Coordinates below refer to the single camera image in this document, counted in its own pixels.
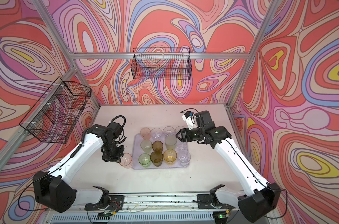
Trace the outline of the small clear glass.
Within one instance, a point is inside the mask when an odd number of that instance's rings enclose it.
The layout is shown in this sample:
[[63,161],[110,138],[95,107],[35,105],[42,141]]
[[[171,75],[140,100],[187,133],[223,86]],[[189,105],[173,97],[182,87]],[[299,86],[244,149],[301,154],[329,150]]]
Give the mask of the small clear glass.
[[177,151],[182,151],[182,150],[185,150],[185,151],[188,150],[187,144],[185,144],[185,143],[180,143],[180,144],[177,145]]

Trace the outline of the pale green glass front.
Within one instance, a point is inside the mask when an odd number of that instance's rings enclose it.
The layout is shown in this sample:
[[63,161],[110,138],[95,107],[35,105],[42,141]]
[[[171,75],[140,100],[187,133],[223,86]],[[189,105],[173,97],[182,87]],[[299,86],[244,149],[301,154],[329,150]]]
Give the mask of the pale green glass front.
[[166,149],[175,150],[177,146],[177,138],[175,135],[168,135],[165,137]]

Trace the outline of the yellow glass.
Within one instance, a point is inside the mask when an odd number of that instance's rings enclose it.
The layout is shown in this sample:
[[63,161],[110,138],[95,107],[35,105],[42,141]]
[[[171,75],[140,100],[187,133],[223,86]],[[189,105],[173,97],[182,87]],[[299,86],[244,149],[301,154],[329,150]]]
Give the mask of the yellow glass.
[[168,165],[173,165],[177,159],[177,152],[173,149],[167,149],[164,152],[164,160]]

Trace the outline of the dark olive glass back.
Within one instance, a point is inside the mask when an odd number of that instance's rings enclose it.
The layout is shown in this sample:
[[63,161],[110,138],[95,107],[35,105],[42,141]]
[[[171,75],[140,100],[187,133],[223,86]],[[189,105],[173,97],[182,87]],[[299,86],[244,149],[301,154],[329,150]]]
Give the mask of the dark olive glass back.
[[162,152],[164,144],[161,141],[155,141],[152,143],[152,149],[154,152]]

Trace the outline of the dark olive glass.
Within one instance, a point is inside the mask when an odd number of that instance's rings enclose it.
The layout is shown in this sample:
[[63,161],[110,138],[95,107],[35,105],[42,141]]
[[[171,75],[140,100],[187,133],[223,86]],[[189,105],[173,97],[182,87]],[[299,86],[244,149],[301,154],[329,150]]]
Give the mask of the dark olive glass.
[[155,141],[152,143],[152,149],[154,152],[162,152],[164,144],[161,141]]
[[156,167],[160,167],[163,163],[163,153],[154,151],[150,155],[151,162],[154,164]]

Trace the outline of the dark olive glass front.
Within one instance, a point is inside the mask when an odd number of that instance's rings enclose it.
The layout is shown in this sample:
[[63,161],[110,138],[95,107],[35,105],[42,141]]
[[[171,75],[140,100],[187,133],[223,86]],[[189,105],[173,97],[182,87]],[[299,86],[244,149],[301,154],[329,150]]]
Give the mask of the dark olive glass front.
[[156,167],[160,167],[163,163],[163,153],[154,151],[150,155],[151,162],[154,164]]

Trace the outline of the light green glass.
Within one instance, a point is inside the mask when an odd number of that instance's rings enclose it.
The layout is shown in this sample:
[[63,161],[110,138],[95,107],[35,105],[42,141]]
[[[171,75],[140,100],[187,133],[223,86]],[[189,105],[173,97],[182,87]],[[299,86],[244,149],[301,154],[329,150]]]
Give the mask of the light green glass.
[[140,147],[145,153],[150,153],[152,151],[152,142],[150,140],[143,140],[140,143]]

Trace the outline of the peach pink glass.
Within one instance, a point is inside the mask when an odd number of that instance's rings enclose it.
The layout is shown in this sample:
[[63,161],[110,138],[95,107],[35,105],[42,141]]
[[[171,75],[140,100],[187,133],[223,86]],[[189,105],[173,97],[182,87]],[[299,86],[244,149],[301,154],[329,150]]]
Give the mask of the peach pink glass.
[[140,130],[140,135],[144,140],[149,140],[151,138],[151,129],[144,127]]

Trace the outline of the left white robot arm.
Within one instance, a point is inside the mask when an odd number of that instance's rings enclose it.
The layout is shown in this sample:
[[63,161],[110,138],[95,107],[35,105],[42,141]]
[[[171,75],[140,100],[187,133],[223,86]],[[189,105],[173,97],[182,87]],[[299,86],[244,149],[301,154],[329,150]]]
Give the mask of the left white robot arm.
[[95,124],[86,128],[81,141],[60,162],[47,172],[39,171],[34,175],[35,201],[59,213],[83,204],[106,210],[111,201],[107,189],[99,186],[74,189],[70,183],[97,150],[101,150],[104,162],[121,162],[124,146],[118,139],[123,133],[123,125],[114,121],[107,126]]

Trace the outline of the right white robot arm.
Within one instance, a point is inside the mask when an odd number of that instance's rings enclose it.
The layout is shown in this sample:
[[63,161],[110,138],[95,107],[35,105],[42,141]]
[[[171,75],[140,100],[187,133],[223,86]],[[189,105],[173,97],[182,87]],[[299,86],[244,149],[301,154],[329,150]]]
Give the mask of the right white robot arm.
[[228,204],[239,208],[251,223],[273,211],[279,202],[282,189],[270,183],[247,160],[237,147],[230,132],[224,126],[216,126],[208,111],[194,108],[183,110],[182,118],[187,128],[180,129],[176,138],[181,142],[197,142],[209,145],[228,164],[242,186],[235,191],[221,184],[210,190],[212,204]]

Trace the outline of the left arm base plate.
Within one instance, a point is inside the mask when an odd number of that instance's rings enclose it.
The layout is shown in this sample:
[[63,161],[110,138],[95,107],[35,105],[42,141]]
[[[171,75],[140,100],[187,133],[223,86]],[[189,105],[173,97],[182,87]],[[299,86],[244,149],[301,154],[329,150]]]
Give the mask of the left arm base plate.
[[124,204],[124,195],[110,195],[108,199],[101,199],[98,203],[87,203],[85,211],[120,211]]

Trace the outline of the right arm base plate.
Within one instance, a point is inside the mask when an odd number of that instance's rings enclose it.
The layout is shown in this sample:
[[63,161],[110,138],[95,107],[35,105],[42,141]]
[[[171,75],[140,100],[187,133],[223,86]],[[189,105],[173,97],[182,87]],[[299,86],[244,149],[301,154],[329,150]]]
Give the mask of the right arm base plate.
[[211,194],[197,194],[197,199],[193,200],[198,205],[199,209],[234,209],[233,206],[220,203],[217,199],[214,199]]

